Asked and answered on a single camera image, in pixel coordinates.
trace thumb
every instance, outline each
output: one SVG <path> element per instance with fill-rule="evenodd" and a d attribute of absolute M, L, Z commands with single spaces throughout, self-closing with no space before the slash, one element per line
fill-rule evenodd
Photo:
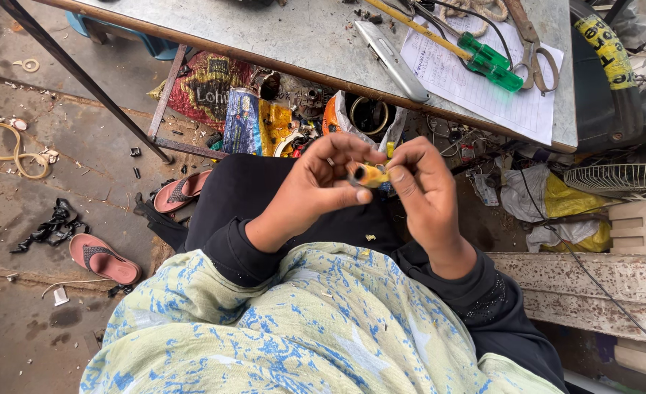
<path fill-rule="evenodd" d="M 372 199 L 369 189 L 354 187 L 351 184 L 324 187 L 317 191 L 319 194 L 317 199 L 318 211 L 321 214 L 355 205 L 369 204 Z"/>
<path fill-rule="evenodd" d="M 406 167 L 393 166 L 388 169 L 388 175 L 407 213 L 420 212 L 429 206 L 415 177 Z"/>

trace black sleeve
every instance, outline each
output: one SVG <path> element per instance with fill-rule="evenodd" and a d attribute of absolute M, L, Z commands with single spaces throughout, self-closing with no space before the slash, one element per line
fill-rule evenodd
<path fill-rule="evenodd" d="M 464 322 L 476 358 L 486 353 L 505 356 L 568 393 L 559 355 L 527 318 L 520 286 L 498 272 L 485 253 L 476 249 L 476 257 L 466 276 L 447 280 L 432 272 L 427 254 L 415 241 L 391 255 L 406 275 L 434 291 Z"/>
<path fill-rule="evenodd" d="M 248 221 L 234 217 L 209 238 L 202 250 L 224 278 L 238 286 L 257 287 L 276 273 L 288 247 L 282 246 L 276 253 L 260 252 L 245 235 Z"/>

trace scissors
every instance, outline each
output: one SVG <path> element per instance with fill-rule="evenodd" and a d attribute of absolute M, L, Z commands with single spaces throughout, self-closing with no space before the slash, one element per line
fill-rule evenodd
<path fill-rule="evenodd" d="M 527 79 L 522 85 L 523 89 L 531 89 L 532 86 L 537 84 L 537 88 L 542 93 L 551 92 L 559 85 L 559 67 L 556 66 L 554 57 L 548 50 L 541 47 L 537 31 L 534 30 L 534 25 L 527 19 L 527 13 L 522 7 L 520 0 L 505 0 L 505 4 L 510 10 L 512 19 L 515 21 L 515 26 L 518 28 L 518 35 L 522 41 L 522 60 L 516 64 L 512 69 L 518 66 L 525 66 L 527 68 Z M 539 68 L 539 59 L 537 54 L 546 58 L 551 67 L 552 75 L 554 76 L 554 85 L 550 88 L 546 87 L 544 83 L 544 76 Z"/>

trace blue stool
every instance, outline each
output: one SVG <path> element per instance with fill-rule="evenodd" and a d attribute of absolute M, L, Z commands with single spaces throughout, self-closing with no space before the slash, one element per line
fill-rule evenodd
<path fill-rule="evenodd" d="M 140 40 L 146 46 L 148 53 L 158 60 L 174 60 L 174 56 L 177 54 L 179 44 L 170 40 L 159 39 L 140 31 L 127 29 L 117 24 L 103 22 L 88 16 L 71 13 L 70 11 L 65 11 L 65 18 L 67 18 L 70 26 L 75 31 L 96 43 L 103 44 L 107 40 L 107 33 L 109 33 L 128 40 Z"/>

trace person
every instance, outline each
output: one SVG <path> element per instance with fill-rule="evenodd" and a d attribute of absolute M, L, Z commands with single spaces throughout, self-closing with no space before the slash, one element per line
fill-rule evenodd
<path fill-rule="evenodd" d="M 295 160 L 225 158 L 187 252 L 119 303 L 80 392 L 566 392 L 519 286 L 459 234 L 427 139 L 387 166 L 411 243 L 370 190 L 339 180 L 348 161 L 385 159 L 345 134 Z"/>

